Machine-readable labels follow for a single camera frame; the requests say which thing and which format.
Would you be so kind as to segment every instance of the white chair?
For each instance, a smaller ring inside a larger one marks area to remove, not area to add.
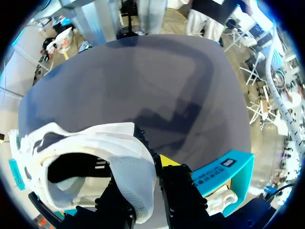
[[[233,44],[236,45],[238,48],[240,48],[243,44],[243,39],[239,39],[239,37],[243,34],[242,31],[238,31],[237,28],[232,29],[231,33],[228,33],[228,35],[233,37]]]
[[[264,58],[264,55],[261,52],[259,52],[257,54],[255,64],[252,64],[252,67],[253,67],[252,71],[250,71],[249,69],[246,69],[246,68],[239,67],[241,70],[244,70],[244,71],[250,73],[250,76],[246,82],[246,85],[248,85],[250,81],[253,81],[251,85],[254,85],[254,83],[257,79],[260,79],[261,81],[266,82],[265,80],[263,80],[259,77],[257,70],[256,70],[257,64],[262,58]]]
[[[260,98],[254,98],[254,102],[250,101],[251,106],[247,106],[248,110],[253,111],[254,114],[249,122],[251,125],[256,121],[256,119],[261,116],[263,121],[269,121],[272,124],[275,124],[275,119],[276,115],[273,114],[269,109],[268,109],[268,104],[269,104],[269,96],[267,93],[266,85],[263,86],[264,94],[265,96],[261,96]]]

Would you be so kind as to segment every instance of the cable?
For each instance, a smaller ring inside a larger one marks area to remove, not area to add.
[[[276,23],[274,22],[274,28],[273,28],[273,37],[276,35],[277,31],[276,31]],[[273,54],[274,54],[274,50],[275,50],[275,38],[273,38],[272,44],[271,44],[271,48],[270,48],[270,52],[267,56],[267,60],[266,60],[266,79],[267,79],[267,84],[269,86],[270,92],[274,98],[274,101],[277,105],[277,108],[279,109],[282,118],[285,120],[288,130],[289,130],[289,134],[292,137],[294,143],[295,143],[295,147],[298,151],[299,157],[300,159],[304,156],[305,154],[305,145],[301,139],[300,133],[299,133],[299,129],[296,127],[292,116],[290,115],[289,111],[287,110],[285,104],[283,103],[283,100],[280,96],[280,94],[277,91],[277,88],[273,82],[272,76],[271,76],[271,62],[272,62],[272,58],[273,58]]]
[[[268,202],[269,200],[271,200],[272,197],[274,197],[276,194],[278,194],[280,191],[282,191],[283,189],[287,188],[287,187],[293,187],[295,184],[289,184],[289,185],[285,185],[283,187],[281,187],[280,189],[278,189],[277,191],[275,191],[274,193],[271,194],[271,196],[269,196],[268,199],[265,199],[266,202]]]

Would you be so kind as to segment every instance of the floor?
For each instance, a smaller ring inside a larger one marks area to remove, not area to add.
[[[163,19],[161,33],[185,34],[186,21],[187,19],[180,12],[167,10]],[[123,18],[123,22],[124,25],[127,26],[127,17]],[[132,18],[132,26],[133,28],[139,26],[136,17]],[[72,48],[67,53],[68,56],[72,57],[77,53],[78,47],[81,45],[82,41],[83,38],[79,34],[76,34]],[[223,41],[224,47],[227,47],[232,42],[232,38],[223,34]],[[248,91],[254,96],[257,95],[256,84],[253,86],[246,86],[245,81],[248,78],[248,73],[239,69],[240,66],[246,67],[244,61],[249,57],[249,50],[247,48],[233,46],[227,52],[227,56],[241,85],[245,101],[249,103]],[[52,59],[50,68],[56,67],[63,61],[63,55],[56,53]],[[283,143],[284,138],[283,136],[278,135],[274,125],[265,125],[263,130],[260,128],[259,120],[251,125],[251,152],[255,155],[255,161],[248,196],[244,204],[259,195],[265,185],[269,182],[271,174],[279,165],[280,159],[278,155],[281,154]]]

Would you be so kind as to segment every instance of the white wall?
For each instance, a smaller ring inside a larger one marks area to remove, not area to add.
[[[39,33],[39,28],[25,27],[24,32],[17,41],[28,55],[33,59],[40,59],[40,51],[45,38]],[[15,93],[25,95],[32,87],[36,64],[29,62],[16,51],[6,64],[6,88]],[[1,77],[0,85],[3,87],[4,79]]]
[[[167,8],[178,9],[182,5],[182,3],[179,3],[179,0],[168,0],[167,2]]]
[[[40,50],[45,38],[39,33],[36,27],[26,27],[17,44],[35,60],[40,58]],[[6,89],[15,93],[25,95],[32,88],[36,65],[25,60],[18,53],[14,52],[6,64]],[[0,78],[0,86],[4,87],[4,75]],[[19,99],[5,94],[3,103],[3,91],[0,91],[0,133],[5,134],[5,141],[8,141],[7,133],[11,129],[18,129],[18,106]],[[38,216],[38,211],[28,199],[29,190],[20,191],[12,176],[8,160],[11,158],[9,143],[0,145],[0,168],[7,179],[11,194],[21,204],[26,213],[33,219]]]

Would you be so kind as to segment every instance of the person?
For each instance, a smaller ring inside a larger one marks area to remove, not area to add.
[[[138,0],[139,35],[159,34],[167,0]]]
[[[303,98],[303,88],[298,86],[298,92],[290,92],[286,87],[284,91],[280,93],[283,104],[287,109],[295,108],[301,104]],[[276,110],[277,105],[275,104],[274,98],[269,99],[270,109]]]
[[[249,0],[184,0],[191,3],[186,35],[194,36],[204,28],[204,38],[219,42],[226,19],[239,4],[242,11],[252,15]]]

